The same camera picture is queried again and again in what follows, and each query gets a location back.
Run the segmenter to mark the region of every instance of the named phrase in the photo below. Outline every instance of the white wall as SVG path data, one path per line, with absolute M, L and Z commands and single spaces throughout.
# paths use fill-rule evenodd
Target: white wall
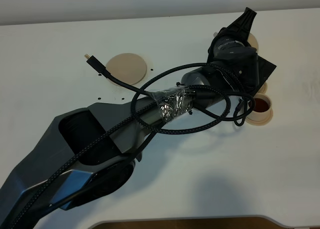
M 0 0 L 0 25 L 320 7 L 320 0 Z

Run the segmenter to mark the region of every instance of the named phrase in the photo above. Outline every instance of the wooden floor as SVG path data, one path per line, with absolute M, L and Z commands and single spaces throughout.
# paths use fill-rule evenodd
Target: wooden floor
M 94 229 L 283 229 L 261 217 L 128 221 L 104 223 Z

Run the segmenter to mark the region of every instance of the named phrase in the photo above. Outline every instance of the clear tape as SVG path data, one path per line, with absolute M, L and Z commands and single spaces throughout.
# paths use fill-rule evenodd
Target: clear tape
M 150 96 L 155 100 L 161 118 L 165 123 L 171 122 L 193 108 L 193 91 L 183 85 L 151 92 Z

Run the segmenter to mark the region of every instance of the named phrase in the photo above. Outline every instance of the white desk surface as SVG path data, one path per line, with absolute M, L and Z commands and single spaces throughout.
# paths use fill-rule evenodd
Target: white desk surface
M 57 115 L 134 93 L 109 83 L 103 63 L 136 53 L 148 64 L 141 86 L 170 68 L 204 62 L 214 32 L 241 13 L 0 26 L 0 185 Z M 37 229 L 87 229 L 102 222 L 263 216 L 288 227 L 320 225 L 320 9 L 258 12 L 259 55 L 277 65 L 266 94 L 273 119 L 262 127 L 223 122 L 188 135 L 160 135 L 115 193 Z M 166 89 L 182 71 L 152 85 Z M 215 105 L 221 112 L 224 103 Z M 170 128 L 204 124 L 184 115 Z

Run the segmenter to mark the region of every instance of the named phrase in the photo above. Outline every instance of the cable connector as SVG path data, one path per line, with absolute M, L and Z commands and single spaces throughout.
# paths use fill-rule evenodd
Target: cable connector
M 106 67 L 100 61 L 98 61 L 98 59 L 95 58 L 93 55 L 89 56 L 88 54 L 85 54 L 84 57 L 87 59 L 86 62 L 98 73 L 101 73 L 106 78 L 108 78 L 111 75 L 110 72 L 106 70 Z

